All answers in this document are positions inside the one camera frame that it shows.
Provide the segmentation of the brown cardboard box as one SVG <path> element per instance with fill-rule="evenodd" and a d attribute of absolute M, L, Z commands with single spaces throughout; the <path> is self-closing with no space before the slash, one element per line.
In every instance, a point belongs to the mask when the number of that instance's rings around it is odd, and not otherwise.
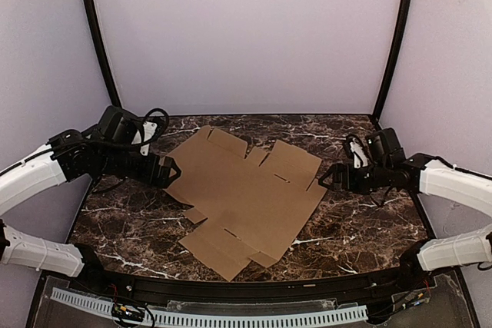
<path fill-rule="evenodd" d="M 202 127 L 169 153 L 181 176 L 166 190 L 197 224 L 180 243 L 227 281 L 250 262 L 277 263 L 323 198 L 321 159 L 277 140 L 269 152 Z"/>

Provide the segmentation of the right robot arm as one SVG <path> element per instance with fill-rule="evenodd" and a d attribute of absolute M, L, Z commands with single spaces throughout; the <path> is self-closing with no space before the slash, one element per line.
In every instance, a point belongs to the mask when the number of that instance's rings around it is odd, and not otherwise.
<path fill-rule="evenodd" d="M 491 215 L 489 176 L 450 164 L 439 156 L 417 153 L 407 157 L 392 128 L 376 131 L 364 140 L 349 134 L 344 149 L 352 164 L 332 164 L 319 178 L 320 186 L 363 195 L 380 188 L 405 190 Z M 490 226 L 416 242 L 400 256 L 396 284 L 402 290 L 414 289 L 434 270 L 470 264 L 477 265 L 478 270 L 490 269 Z"/>

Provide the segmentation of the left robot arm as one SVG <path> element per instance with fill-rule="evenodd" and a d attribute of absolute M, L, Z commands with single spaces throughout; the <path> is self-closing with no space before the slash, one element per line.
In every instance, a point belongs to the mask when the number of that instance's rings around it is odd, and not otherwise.
<path fill-rule="evenodd" d="M 2 214 L 49 188 L 85 175 L 93 181 L 108 175 L 168 188 L 181 176 L 181 169 L 173 158 L 150 152 L 151 144 L 168 125 L 168 113 L 162 108 L 139 117 L 108 106 L 97 124 L 84 131 L 63 131 L 1 172 Z M 90 246 L 56 243 L 7 224 L 1 225 L 1 262 L 67 277 L 103 268 Z"/>

